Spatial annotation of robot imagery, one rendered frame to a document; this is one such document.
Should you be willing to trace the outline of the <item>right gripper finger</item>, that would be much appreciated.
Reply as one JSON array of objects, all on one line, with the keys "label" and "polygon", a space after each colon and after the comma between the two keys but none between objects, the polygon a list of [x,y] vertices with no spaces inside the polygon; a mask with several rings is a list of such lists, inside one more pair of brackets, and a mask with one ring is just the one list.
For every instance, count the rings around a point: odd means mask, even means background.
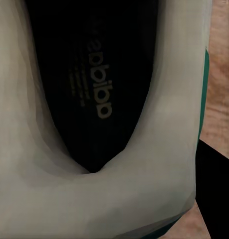
[{"label": "right gripper finger", "polygon": [[229,159],[199,139],[196,202],[211,239],[229,239]]}]

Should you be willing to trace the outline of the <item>gym shoe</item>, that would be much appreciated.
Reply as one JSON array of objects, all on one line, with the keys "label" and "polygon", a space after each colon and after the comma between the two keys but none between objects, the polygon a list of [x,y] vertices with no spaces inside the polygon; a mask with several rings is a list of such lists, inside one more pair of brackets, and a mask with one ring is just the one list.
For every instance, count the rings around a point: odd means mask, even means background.
[{"label": "gym shoe", "polygon": [[0,239],[157,239],[194,204],[212,0],[0,0]]}]

